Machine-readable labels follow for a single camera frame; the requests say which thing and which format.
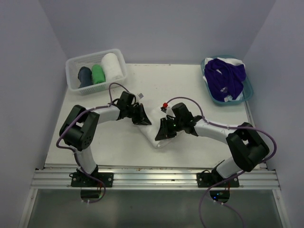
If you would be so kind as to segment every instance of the table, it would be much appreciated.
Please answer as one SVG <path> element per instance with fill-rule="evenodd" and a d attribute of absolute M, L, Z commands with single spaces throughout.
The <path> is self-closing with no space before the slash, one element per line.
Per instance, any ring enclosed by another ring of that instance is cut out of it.
<path fill-rule="evenodd" d="M 212 102 L 202 78 L 200 65 L 127 66 L 129 76 L 124 86 L 134 94 L 142 93 L 145 107 L 157 107 L 170 98 L 185 96 L 196 100 L 201 105 L 204 115 L 212 121 L 225 124 L 248 122 L 244 103 L 217 106 Z M 113 88 L 113 99 L 118 98 L 122 91 L 120 87 Z M 47 154 L 46 167 L 75 164 L 70 151 L 56 147 L 59 129 L 72 107 L 94 107 L 108 102 L 108 91 L 81 96 L 67 90 Z M 190 101 L 172 101 L 173 104 L 178 102 L 184 102 L 193 115 L 200 114 L 195 104 Z M 91 148 L 95 162 L 103 166 L 213 168 L 231 156 L 227 145 L 210 138 L 185 133 L 167 146 L 155 149 L 128 118 L 98 125 Z"/>

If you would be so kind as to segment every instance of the white basket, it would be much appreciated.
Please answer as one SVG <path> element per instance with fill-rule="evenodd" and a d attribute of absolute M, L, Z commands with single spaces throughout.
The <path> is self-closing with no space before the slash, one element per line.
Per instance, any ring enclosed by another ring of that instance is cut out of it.
<path fill-rule="evenodd" d="M 91 69 L 93 65 L 100 64 L 101 59 L 108 53 L 114 53 L 117 56 L 120 68 L 122 69 L 123 77 L 119 78 L 117 80 L 106 81 L 106 82 L 99 83 L 96 85 L 90 85 L 87 87 L 78 88 L 80 86 L 80 81 L 78 79 L 78 72 L 79 72 L 80 68 L 88 67 Z M 101 52 L 96 52 L 96 53 L 93 53 L 90 55 L 71 58 L 66 62 L 67 86 L 72 92 L 81 93 L 82 95 L 92 94 L 95 92 L 106 90 L 109 88 L 109 85 L 112 82 L 117 82 L 117 83 L 123 84 L 127 78 L 127 75 L 128 75 L 127 66 L 125 64 L 124 57 L 123 57 L 121 51 L 118 49 L 111 49 L 108 51 L 101 51 Z"/>

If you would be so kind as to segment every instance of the white fabric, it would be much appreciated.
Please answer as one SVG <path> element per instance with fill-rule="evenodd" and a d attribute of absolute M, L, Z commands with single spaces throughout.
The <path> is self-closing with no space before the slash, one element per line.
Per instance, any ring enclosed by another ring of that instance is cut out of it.
<path fill-rule="evenodd" d="M 114 53 L 106 54 L 101 59 L 101 67 L 104 71 L 105 81 L 115 81 L 123 77 L 117 56 Z"/>
<path fill-rule="evenodd" d="M 244 67 L 245 67 L 245 64 L 243 63 L 243 61 L 242 61 L 242 60 L 239 60 L 239 59 L 236 59 L 236 58 L 217 58 L 217 59 L 222 60 L 222 61 L 224 61 L 225 63 L 232 64 L 232 65 L 234 65 L 234 66 L 244 65 Z M 205 58 L 205 65 L 206 65 L 209 61 L 211 61 L 211 60 L 213 60 L 213 58 Z M 207 79 L 206 79 L 205 76 L 203 76 L 203 79 L 204 79 L 204 81 L 208 84 Z M 237 96 L 237 98 L 236 98 L 235 100 L 233 100 L 233 98 L 232 98 L 231 95 L 228 95 L 228 96 L 226 96 L 226 97 L 224 98 L 224 101 L 225 101 L 225 102 L 227 102 L 227 101 L 239 101 L 239 100 L 241 100 L 241 99 L 243 99 L 243 92 L 240 93 L 240 94 Z"/>
<path fill-rule="evenodd" d="M 155 109 L 149 110 L 149 108 L 145 108 L 146 114 L 151 121 L 151 125 L 148 126 L 142 126 L 138 125 L 139 130 L 147 137 L 147 139 L 150 141 L 153 147 L 159 149 L 161 147 L 166 146 L 171 142 L 173 139 L 165 139 L 165 140 L 160 140 L 160 141 L 155 141 L 155 137 L 160 129 L 161 126 L 161 118 L 166 117 L 166 113 L 161 111 L 161 107 L 157 107 Z"/>

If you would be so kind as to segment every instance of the teal laundry basket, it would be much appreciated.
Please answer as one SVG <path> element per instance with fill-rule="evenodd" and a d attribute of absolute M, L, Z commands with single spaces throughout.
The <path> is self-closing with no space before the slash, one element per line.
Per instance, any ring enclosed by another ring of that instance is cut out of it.
<path fill-rule="evenodd" d="M 235 57 L 229 56 L 229 55 L 213 56 L 213 57 L 211 57 L 211 58 L 218 58 L 218 57 L 219 57 L 219 58 L 235 58 Z M 201 71 L 202 71 L 203 75 L 205 75 L 205 59 L 204 59 L 204 60 L 202 61 L 202 63 L 200 64 L 200 68 L 201 68 Z M 249 99 L 252 97 L 252 95 L 253 95 L 253 89 L 252 89 L 251 83 L 250 83 L 250 81 L 249 81 L 249 79 L 248 79 L 248 76 L 247 76 L 246 79 L 243 81 L 243 86 L 244 86 L 244 88 L 243 88 L 243 98 L 242 98 L 241 100 L 239 100 L 239 101 L 222 102 L 222 101 L 216 100 L 216 99 L 212 96 L 212 94 L 211 94 L 211 92 L 210 92 L 210 90 L 209 90 L 209 86 L 208 86 L 208 84 L 206 83 L 206 87 L 207 87 L 207 89 L 208 89 L 209 95 L 210 95 L 212 101 L 213 101 L 214 103 L 216 103 L 217 105 L 238 105 L 238 104 L 240 104 L 240 103 L 242 103 L 242 102 L 244 102 L 244 101 L 249 100 Z"/>

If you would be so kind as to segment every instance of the folded white towel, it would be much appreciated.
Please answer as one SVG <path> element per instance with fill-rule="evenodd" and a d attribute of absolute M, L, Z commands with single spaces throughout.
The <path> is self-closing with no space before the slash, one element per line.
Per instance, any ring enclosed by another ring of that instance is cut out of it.
<path fill-rule="evenodd" d="M 166 117 L 166 113 L 161 111 L 160 106 L 155 109 L 152 110 L 147 109 L 145 111 L 152 125 L 148 125 L 148 126 L 139 125 L 138 126 L 139 130 L 147 137 L 147 139 L 151 142 L 153 147 L 157 149 L 169 144 L 172 139 L 155 141 L 155 137 L 161 126 L 161 118 Z"/>
<path fill-rule="evenodd" d="M 217 59 L 222 60 L 222 61 L 224 61 L 225 63 L 230 63 L 230 64 L 232 64 L 232 65 L 234 65 L 234 66 L 244 65 L 244 67 L 245 67 L 245 64 L 243 63 L 243 61 L 242 61 L 242 60 L 239 60 L 239 59 L 236 59 L 236 58 L 217 58 Z M 211 61 L 211 60 L 213 60 L 213 58 L 205 58 L 205 65 L 206 65 L 209 61 Z M 205 76 L 203 76 L 203 79 L 204 79 L 204 81 L 208 84 L 207 79 L 206 79 Z M 243 93 L 240 93 L 240 94 L 237 96 L 237 98 L 236 98 L 235 100 L 232 99 L 232 96 L 231 96 L 231 95 L 228 95 L 228 96 L 226 96 L 226 97 L 224 98 L 225 102 L 227 102 L 227 101 L 239 101 L 239 100 L 241 100 L 241 99 L 243 99 Z"/>
<path fill-rule="evenodd" d="M 123 77 L 117 56 L 108 53 L 101 59 L 101 67 L 104 71 L 105 81 L 110 82 Z"/>

